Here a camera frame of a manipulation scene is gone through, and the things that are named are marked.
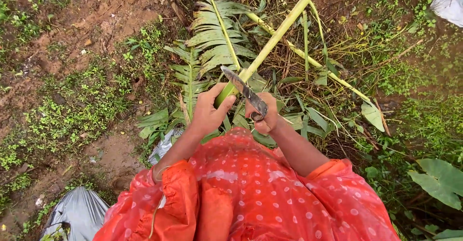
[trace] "red raincoat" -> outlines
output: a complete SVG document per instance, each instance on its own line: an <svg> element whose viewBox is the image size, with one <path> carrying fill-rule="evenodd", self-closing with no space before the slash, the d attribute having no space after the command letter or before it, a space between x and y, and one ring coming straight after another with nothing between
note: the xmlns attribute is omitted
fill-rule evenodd
<svg viewBox="0 0 463 241"><path fill-rule="evenodd" d="M399 240L349 160L304 178L243 128L199 146L163 173L162 185L151 172L119 195L94 241Z"/></svg>

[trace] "right hand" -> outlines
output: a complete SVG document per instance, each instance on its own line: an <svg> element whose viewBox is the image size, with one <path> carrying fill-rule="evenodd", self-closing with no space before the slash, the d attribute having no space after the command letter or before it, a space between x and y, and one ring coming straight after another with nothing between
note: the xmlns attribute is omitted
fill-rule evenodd
<svg viewBox="0 0 463 241"><path fill-rule="evenodd" d="M269 134L276 128L278 122L276 99L269 92L257 93L257 95L269 106L269 109L262 121L254 123L254 127L261 134ZM245 117L249 118L252 112L257 112L257 109L246 100Z"/></svg>

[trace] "soil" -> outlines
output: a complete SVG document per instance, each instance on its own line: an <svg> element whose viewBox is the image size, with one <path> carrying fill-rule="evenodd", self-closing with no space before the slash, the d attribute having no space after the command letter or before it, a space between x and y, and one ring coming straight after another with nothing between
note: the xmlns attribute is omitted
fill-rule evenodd
<svg viewBox="0 0 463 241"><path fill-rule="evenodd" d="M28 6L27 0L17 1L18 7ZM42 13L37 17L47 20L47 14ZM175 17L165 0L71 0L65 9L53 14L54 28L29 43L23 50L25 54L16 56L23 75L14 75L19 70L2 74L0 84L11 86L12 89L0 96L0 140L16 126L15 121L22 120L23 112L41 103L42 95L37 89L43 84L43 77L62 79L70 73L84 70L88 66L89 56L81 54L83 49L113 57L115 45L138 32L146 22L159 15L171 19ZM164 24L175 21L167 19ZM47 46L57 42L66 45L67 60L74 59L69 61L70 64L49 60ZM4 224L7 230L1 232L0 240L11 240L11 235L19 234L23 223L32 220L31 217L44 204L55 200L64 191L66 183L81 172L103 175L101 179L105 179L105 182L101 184L112 186L116 194L127 189L133 176L145 168L131 156L135 147L131 139L136 136L136 128L130 124L134 123L130 120L121 124L115 122L106 136L84 148L83 158L68 161L51 159L34 169L31 172L31 187L17 191L12 197L15 202L13 206L3 212L0 224ZM122 129L126 132L124 135L119 133ZM99 161L90 162L90 157ZM41 195L44 195L43 204L37 206L36 201ZM30 238L36 240L38 234L33 233Z"/></svg>

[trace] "person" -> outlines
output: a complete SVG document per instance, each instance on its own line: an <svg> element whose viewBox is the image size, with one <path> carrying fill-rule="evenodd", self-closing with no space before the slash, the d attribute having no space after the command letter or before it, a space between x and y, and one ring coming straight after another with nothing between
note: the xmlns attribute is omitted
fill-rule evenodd
<svg viewBox="0 0 463 241"><path fill-rule="evenodd" d="M269 93L258 94L269 110L255 129L277 149L240 127L200 144L235 102L228 96L214 108L224 87L200 93L191 124L119 195L94 241L399 240L351 162L327 158L295 132ZM253 111L247 102L246 117Z"/></svg>

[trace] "knife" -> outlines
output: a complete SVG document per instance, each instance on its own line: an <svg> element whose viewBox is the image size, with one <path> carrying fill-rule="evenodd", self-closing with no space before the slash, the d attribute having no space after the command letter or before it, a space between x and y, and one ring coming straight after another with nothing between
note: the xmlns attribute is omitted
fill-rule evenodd
<svg viewBox="0 0 463 241"><path fill-rule="evenodd" d="M249 103L258 111L258 113L251 113L251 119L255 122L262 121L269 110L267 104L259 96L257 96L235 72L225 66L221 66L220 69L223 71L228 80L236 87L236 89L238 89L238 91L243 94Z"/></svg>

